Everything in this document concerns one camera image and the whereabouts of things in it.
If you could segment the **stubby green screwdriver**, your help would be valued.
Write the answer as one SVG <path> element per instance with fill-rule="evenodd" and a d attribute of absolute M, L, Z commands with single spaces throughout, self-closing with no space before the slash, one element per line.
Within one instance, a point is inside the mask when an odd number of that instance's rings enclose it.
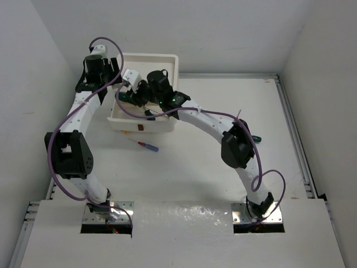
<path fill-rule="evenodd" d="M 155 116 L 153 115 L 153 113 L 152 113 L 150 110 L 148 110 L 148 109 L 146 109 L 146 110 L 144 111 L 144 115 L 146 116 L 146 120 L 148 120 L 148 121 L 155 121 L 155 120 L 156 120 L 156 118 L 155 118 Z"/>

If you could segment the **white drawer container box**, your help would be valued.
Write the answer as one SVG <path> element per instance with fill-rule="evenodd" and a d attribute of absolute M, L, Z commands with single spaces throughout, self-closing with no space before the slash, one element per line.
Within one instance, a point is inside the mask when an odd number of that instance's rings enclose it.
<path fill-rule="evenodd" d="M 168 79 L 170 84 L 173 87 L 173 90 L 176 92 L 175 97 L 177 97 L 176 103 L 178 104 L 178 108 L 160 108 L 162 109 L 162 113 L 164 115 L 172 116 L 179 108 L 181 108 L 182 103 L 185 101 L 183 94 L 178 92 L 178 76 L 179 76 L 179 59 L 177 55 L 174 54 L 145 54 L 145 53 L 125 53 L 121 59 L 124 64 L 124 71 L 126 69 L 133 69 L 140 73 L 141 77 L 144 80 L 147 80 L 147 75 L 154 70 L 167 70 L 168 71 Z M 118 99 L 119 93 L 127 94 L 127 91 L 130 87 L 127 86 L 126 83 L 122 81 L 121 75 L 121 83 L 116 87 L 115 93 L 115 102 L 120 106 L 122 111 L 126 114 L 133 116 L 135 118 L 146 118 L 146 116 L 140 116 L 126 110 L 120 103 Z"/>

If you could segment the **long green screwdriver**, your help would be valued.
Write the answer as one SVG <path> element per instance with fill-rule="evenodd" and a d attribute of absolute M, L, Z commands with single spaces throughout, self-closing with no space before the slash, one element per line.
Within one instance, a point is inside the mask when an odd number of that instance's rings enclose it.
<path fill-rule="evenodd" d="M 134 106 L 138 106 L 137 103 L 128 95 L 126 95 L 125 93 L 119 93 L 118 95 L 118 99 L 122 102 L 125 102 L 125 103 L 129 103 L 129 104 L 132 104 Z M 155 114 L 160 114 L 162 112 L 159 112 L 157 110 L 154 110 L 152 108 L 149 108 L 147 106 L 144 106 L 144 105 L 141 105 L 139 106 L 140 108 L 142 108 L 144 110 L 144 113 L 147 114 L 146 111 L 151 111 L 151 112 L 154 112 Z"/>

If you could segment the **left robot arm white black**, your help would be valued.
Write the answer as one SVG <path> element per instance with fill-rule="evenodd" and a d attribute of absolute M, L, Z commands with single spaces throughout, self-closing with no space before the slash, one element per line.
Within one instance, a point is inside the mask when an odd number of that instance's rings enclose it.
<path fill-rule="evenodd" d="M 94 157 L 85 134 L 95 111 L 103 104 L 107 87 L 121 81 L 116 58 L 89 55 L 75 88 L 67 116 L 45 135 L 47 162 L 57 187 L 69 198 L 88 201 L 90 210 L 110 209 L 110 191 L 93 173 Z"/>

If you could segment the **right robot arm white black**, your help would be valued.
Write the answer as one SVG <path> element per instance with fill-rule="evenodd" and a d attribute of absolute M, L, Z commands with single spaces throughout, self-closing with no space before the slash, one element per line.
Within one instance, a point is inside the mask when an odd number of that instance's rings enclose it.
<path fill-rule="evenodd" d="M 173 89 L 165 69 L 150 72 L 146 79 L 139 72 L 126 69 L 123 81 L 135 105 L 158 104 L 163 114 L 187 122 L 216 139 L 221 146 L 221 159 L 237 172 L 246 189 L 250 211 L 258 219 L 263 218 L 273 203 L 273 195 L 262 182 L 261 160 L 244 120 L 202 109 L 188 95 Z"/>

